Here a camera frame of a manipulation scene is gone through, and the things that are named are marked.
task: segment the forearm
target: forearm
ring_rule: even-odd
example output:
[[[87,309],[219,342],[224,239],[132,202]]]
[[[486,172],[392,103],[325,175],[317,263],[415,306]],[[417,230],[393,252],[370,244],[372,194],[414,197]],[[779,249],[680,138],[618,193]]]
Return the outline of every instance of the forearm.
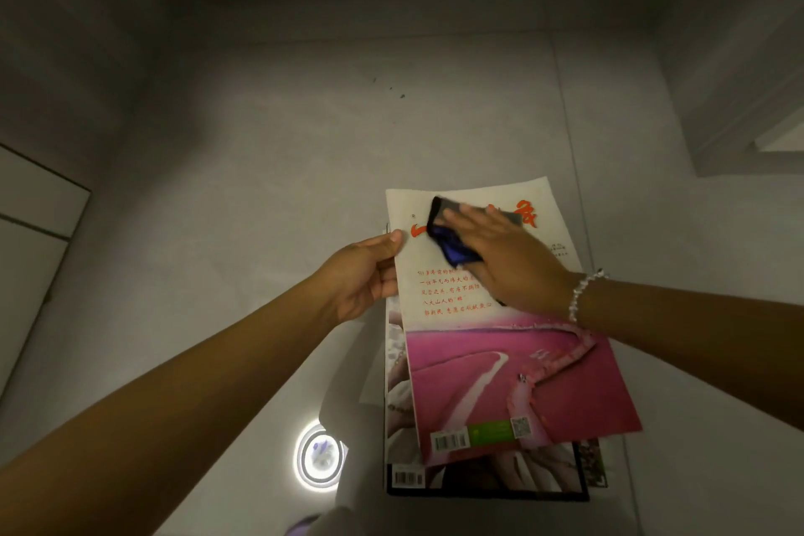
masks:
[[[335,325],[297,285],[0,472],[0,533],[154,532]]]
[[[578,318],[804,429],[804,307],[596,280]]]

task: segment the magazine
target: magazine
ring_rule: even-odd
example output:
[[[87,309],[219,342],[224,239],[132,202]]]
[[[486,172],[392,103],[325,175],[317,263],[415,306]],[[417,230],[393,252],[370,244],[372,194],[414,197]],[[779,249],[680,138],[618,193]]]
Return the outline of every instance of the magazine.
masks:
[[[399,300],[385,311],[385,486],[400,496],[522,498],[586,501],[587,487],[605,470],[584,472],[582,444],[562,443],[529,451],[500,451],[444,466],[422,464],[405,353]]]
[[[580,271],[547,178],[462,191],[387,190],[424,466],[641,430],[608,339],[499,304],[425,232],[435,196],[493,204]]]

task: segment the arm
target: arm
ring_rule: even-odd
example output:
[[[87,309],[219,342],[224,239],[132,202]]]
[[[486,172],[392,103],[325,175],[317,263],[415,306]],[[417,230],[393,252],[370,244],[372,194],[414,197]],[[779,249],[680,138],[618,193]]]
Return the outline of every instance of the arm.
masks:
[[[491,295],[524,312],[568,317],[583,276],[494,209],[463,205],[445,217],[440,223],[483,257],[466,268]],[[594,280],[578,320],[804,429],[804,306]]]
[[[11,461],[0,534],[156,531],[332,328],[396,294],[401,241],[395,231],[340,250]]]

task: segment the round light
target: round light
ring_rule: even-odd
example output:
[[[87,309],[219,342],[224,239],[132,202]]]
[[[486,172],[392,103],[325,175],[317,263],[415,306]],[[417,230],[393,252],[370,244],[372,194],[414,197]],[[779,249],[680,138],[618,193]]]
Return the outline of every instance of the round light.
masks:
[[[308,490],[334,490],[346,456],[346,445],[328,434],[319,422],[313,422],[296,441],[296,477]]]

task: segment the white beaded bracelet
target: white beaded bracelet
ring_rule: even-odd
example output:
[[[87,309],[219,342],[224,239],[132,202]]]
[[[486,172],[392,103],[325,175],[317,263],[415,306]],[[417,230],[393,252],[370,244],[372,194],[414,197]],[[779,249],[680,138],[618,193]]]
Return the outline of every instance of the white beaded bracelet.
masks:
[[[608,274],[602,269],[597,270],[593,274],[588,274],[585,278],[580,280],[578,286],[572,291],[572,301],[569,302],[569,321],[574,325],[578,324],[578,298],[583,294],[592,280],[598,278],[608,278]]]

